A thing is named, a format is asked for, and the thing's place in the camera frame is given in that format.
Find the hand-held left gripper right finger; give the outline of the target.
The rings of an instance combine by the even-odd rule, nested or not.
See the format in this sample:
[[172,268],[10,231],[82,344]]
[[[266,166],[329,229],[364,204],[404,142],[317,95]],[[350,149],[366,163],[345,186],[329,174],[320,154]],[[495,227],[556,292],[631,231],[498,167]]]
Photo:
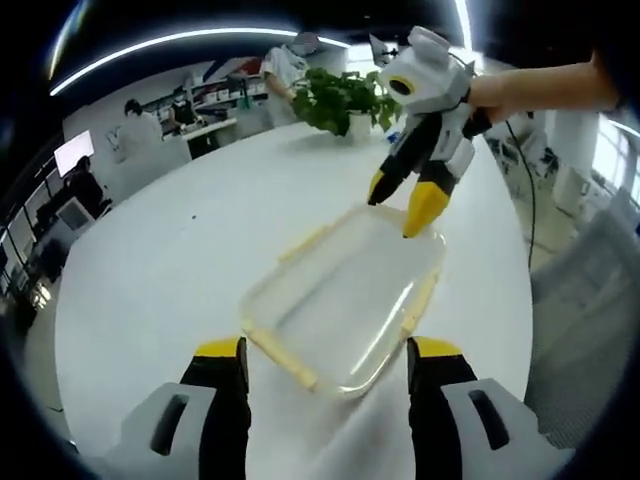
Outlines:
[[407,340],[409,426],[417,479],[538,479],[532,412],[478,378],[455,345]]

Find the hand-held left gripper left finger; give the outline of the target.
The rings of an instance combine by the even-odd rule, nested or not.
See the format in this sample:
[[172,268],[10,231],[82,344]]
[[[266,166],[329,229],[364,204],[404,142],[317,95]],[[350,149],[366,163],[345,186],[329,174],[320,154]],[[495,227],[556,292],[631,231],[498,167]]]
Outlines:
[[131,479],[244,479],[251,427],[247,341],[200,345],[179,382],[153,391],[122,423]]

